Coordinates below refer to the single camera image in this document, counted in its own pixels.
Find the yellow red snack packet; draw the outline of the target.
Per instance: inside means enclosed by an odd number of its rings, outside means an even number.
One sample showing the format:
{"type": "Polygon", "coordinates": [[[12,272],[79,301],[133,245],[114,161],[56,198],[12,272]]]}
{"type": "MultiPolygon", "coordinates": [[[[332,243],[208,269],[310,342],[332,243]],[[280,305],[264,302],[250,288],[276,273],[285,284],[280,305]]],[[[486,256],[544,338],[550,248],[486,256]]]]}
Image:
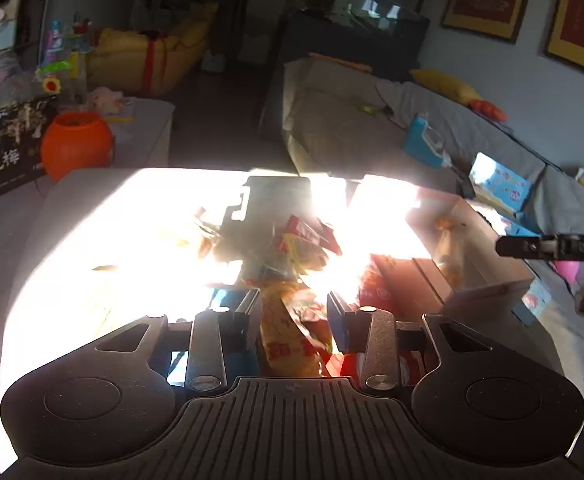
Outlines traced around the yellow red snack packet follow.
{"type": "Polygon", "coordinates": [[[331,375],[329,363],[337,351],[321,280],[340,255],[334,230],[319,219],[308,222],[292,214],[275,232],[269,259],[258,278],[249,281],[263,298],[259,342],[269,374],[331,375]]]}

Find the pink egg toy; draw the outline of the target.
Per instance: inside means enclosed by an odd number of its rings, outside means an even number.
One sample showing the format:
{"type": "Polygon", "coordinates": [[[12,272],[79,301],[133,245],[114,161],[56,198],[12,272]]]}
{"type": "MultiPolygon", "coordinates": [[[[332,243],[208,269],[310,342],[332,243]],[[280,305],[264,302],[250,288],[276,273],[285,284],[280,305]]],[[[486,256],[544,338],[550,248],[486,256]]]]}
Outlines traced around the pink egg toy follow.
{"type": "Polygon", "coordinates": [[[582,261],[555,261],[552,263],[555,272],[569,286],[584,286],[584,262],[582,261]]]}

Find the small sticker card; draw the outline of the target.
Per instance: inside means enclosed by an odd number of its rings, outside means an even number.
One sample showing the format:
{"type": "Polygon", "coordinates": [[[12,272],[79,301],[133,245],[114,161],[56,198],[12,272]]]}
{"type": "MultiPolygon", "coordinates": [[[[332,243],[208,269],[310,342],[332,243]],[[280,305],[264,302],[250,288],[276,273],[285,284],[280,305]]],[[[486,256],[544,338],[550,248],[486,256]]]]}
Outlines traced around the small sticker card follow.
{"type": "Polygon", "coordinates": [[[521,323],[531,326],[536,323],[552,300],[546,285],[540,278],[535,278],[522,299],[512,308],[512,313],[521,323]]]}

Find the pink cardboard storage box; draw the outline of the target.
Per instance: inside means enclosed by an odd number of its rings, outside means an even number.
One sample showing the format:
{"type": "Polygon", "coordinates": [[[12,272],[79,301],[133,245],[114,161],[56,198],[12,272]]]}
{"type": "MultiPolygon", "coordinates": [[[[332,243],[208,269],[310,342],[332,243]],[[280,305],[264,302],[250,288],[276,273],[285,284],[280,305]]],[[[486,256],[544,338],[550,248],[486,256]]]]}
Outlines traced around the pink cardboard storage box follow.
{"type": "Polygon", "coordinates": [[[525,262],[497,254],[497,232],[458,195],[366,176],[347,220],[348,240],[379,268],[400,320],[491,321],[534,281],[525,262]]]}

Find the orange plush toy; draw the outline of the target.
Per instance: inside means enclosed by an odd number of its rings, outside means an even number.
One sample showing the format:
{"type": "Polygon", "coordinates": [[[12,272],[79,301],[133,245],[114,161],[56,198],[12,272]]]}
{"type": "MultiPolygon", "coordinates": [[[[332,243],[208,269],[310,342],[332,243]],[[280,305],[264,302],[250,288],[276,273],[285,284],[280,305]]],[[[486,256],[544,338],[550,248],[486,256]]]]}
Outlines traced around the orange plush toy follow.
{"type": "Polygon", "coordinates": [[[508,115],[501,108],[485,100],[475,99],[468,103],[473,112],[485,116],[494,122],[507,122],[508,115]]]}

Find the blue toy case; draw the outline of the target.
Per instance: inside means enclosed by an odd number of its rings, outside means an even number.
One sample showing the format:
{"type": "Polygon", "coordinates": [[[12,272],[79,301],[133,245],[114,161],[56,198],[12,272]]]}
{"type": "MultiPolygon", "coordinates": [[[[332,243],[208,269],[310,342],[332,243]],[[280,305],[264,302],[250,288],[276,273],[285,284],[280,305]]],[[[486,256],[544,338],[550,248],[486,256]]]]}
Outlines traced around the blue toy case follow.
{"type": "Polygon", "coordinates": [[[450,168],[451,157],[444,148],[444,139],[429,125],[425,114],[416,114],[403,140],[403,151],[432,168],[450,168]]]}

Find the white side table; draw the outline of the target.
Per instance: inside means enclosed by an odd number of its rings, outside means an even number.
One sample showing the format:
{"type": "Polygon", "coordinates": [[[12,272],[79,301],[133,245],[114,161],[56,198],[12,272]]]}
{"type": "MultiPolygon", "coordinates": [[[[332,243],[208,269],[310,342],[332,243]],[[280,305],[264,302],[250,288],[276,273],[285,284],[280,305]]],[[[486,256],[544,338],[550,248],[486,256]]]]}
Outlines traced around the white side table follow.
{"type": "Polygon", "coordinates": [[[167,167],[174,111],[170,102],[127,98],[117,114],[102,115],[114,136],[111,166],[167,167]]]}

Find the grey sofa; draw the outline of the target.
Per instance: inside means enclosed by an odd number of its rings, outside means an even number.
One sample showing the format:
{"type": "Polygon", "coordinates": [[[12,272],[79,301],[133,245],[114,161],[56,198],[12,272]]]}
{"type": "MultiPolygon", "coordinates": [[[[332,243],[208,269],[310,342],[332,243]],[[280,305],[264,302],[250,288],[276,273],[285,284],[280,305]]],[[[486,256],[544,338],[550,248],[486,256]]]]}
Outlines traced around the grey sofa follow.
{"type": "MultiPolygon", "coordinates": [[[[443,136],[407,102],[399,84],[341,64],[299,58],[284,66],[280,133],[300,174],[363,184],[362,225],[343,237],[347,252],[380,261],[395,309],[407,320],[442,313],[510,333],[542,262],[584,264],[584,234],[525,231],[510,236],[480,197],[496,181],[501,200],[540,203],[546,177],[531,154],[469,108],[455,105],[456,130],[443,136]]],[[[584,381],[584,288],[540,316],[544,348],[565,375],[584,381]]]]}

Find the yellow pillow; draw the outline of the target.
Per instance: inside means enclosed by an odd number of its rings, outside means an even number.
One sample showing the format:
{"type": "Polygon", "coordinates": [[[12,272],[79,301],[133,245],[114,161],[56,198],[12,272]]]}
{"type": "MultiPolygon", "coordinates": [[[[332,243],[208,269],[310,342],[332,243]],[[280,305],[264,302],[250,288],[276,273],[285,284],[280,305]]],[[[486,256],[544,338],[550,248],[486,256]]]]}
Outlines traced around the yellow pillow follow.
{"type": "Polygon", "coordinates": [[[482,101],[478,92],[466,82],[439,70],[411,70],[412,80],[419,86],[429,89],[446,98],[469,106],[470,102],[482,101]]]}

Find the orange pumpkin bucket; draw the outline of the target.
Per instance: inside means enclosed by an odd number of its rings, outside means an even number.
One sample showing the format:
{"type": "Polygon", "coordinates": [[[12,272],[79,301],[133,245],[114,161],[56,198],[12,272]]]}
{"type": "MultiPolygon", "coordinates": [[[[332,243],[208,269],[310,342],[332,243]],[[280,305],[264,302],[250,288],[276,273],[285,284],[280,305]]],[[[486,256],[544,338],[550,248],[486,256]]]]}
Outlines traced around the orange pumpkin bucket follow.
{"type": "Polygon", "coordinates": [[[114,136],[94,112],[65,112],[53,119],[40,145],[48,177],[62,180],[77,169],[106,168],[114,158],[114,136]]]}

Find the black plum snack box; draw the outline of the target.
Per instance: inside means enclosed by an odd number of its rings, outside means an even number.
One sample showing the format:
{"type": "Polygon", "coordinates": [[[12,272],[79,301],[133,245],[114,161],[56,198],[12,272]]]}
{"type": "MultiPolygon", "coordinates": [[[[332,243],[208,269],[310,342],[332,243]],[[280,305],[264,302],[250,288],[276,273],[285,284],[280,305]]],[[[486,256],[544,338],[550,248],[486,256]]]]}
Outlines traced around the black plum snack box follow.
{"type": "Polygon", "coordinates": [[[45,173],[40,147],[57,102],[56,96],[38,96],[0,108],[0,196],[45,173]]]}

